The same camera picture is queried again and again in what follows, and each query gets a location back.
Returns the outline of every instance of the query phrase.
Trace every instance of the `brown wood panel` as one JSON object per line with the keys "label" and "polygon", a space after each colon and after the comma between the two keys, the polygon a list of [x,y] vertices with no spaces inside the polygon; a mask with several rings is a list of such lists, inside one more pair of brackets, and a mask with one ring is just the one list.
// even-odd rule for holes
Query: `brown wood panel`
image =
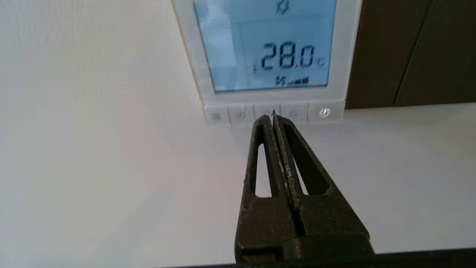
{"label": "brown wood panel", "polygon": [[430,0],[364,0],[346,108],[393,106]]}
{"label": "brown wood panel", "polygon": [[476,102],[476,0],[435,0],[395,106]]}

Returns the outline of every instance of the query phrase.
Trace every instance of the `thermostat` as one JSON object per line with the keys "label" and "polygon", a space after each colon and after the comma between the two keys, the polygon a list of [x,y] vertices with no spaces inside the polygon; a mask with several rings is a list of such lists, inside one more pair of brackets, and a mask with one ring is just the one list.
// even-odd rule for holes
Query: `thermostat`
{"label": "thermostat", "polygon": [[361,0],[174,0],[210,124],[342,118]]}

